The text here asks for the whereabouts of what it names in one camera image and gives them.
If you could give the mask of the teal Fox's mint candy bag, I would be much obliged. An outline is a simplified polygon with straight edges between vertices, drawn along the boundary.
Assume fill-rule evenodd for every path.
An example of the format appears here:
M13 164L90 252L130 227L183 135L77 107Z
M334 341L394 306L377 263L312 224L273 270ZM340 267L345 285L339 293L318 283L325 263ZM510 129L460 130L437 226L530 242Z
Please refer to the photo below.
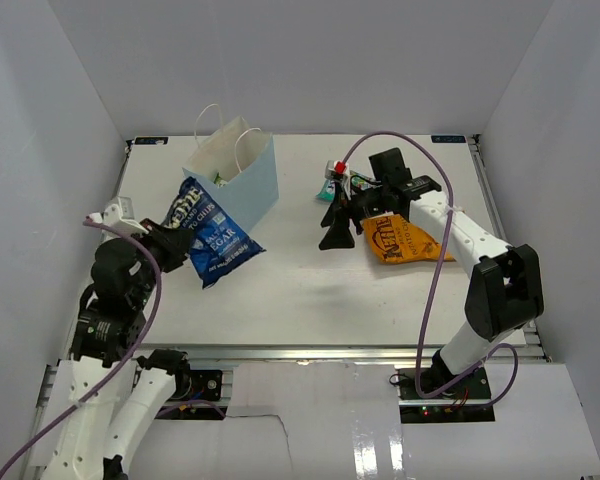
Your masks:
M373 186L376 181L366 175L358 172L351 172L351 184L359 189L367 189ZM315 198L323 202L332 202L335 195L335 183L333 180L327 179Z

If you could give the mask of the green Fox's candy bag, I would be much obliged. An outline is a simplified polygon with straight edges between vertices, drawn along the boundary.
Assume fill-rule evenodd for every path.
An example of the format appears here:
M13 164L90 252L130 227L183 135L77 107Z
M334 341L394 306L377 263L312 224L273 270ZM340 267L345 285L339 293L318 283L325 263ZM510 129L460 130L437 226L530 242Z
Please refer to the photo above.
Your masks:
M228 184L228 181L226 181L221 175L220 173L217 173L214 177L213 183L218 187L218 188L222 188L225 185Z

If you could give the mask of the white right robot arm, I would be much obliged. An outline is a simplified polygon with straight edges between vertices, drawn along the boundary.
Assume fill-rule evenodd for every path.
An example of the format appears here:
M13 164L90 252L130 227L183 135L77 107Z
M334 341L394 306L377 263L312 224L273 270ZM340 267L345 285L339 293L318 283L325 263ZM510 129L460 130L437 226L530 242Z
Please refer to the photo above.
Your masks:
M354 185L345 162L327 164L334 198L321 221L326 233L319 247L352 249L364 220L392 213L433 237L463 268L469 278L465 321L414 379L423 398L455 398L502 340L543 313L538 255L527 244L514 247L491 235L456 209L435 180L411 174L399 149L371 156L370 164L374 179L364 189Z

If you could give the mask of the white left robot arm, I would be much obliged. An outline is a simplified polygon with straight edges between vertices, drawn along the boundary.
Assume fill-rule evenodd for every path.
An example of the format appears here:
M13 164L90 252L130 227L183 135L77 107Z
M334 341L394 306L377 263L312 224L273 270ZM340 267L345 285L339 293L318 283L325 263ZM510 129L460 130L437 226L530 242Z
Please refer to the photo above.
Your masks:
M181 267L192 231L145 219L96 249L91 282L79 302L70 348L70 405L51 427L60 434L45 479L125 479L140 441L167 400L185 396L185 353L158 349L136 357L157 313L162 276Z

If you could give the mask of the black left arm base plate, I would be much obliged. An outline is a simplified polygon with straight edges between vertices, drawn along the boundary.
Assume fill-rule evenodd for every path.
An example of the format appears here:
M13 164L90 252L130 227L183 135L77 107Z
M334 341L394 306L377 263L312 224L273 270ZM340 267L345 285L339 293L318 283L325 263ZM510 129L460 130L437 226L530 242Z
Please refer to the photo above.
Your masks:
M221 370L186 370L176 375L176 391L171 400L218 401L221 398L222 382Z

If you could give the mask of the blue Kettle chips bag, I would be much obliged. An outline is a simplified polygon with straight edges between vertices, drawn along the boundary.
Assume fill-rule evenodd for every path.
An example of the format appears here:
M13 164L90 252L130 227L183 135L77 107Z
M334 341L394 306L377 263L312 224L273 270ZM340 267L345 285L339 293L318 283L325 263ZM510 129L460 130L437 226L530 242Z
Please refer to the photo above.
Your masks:
M193 177L181 183L162 225L193 232L188 254L203 289L265 252Z

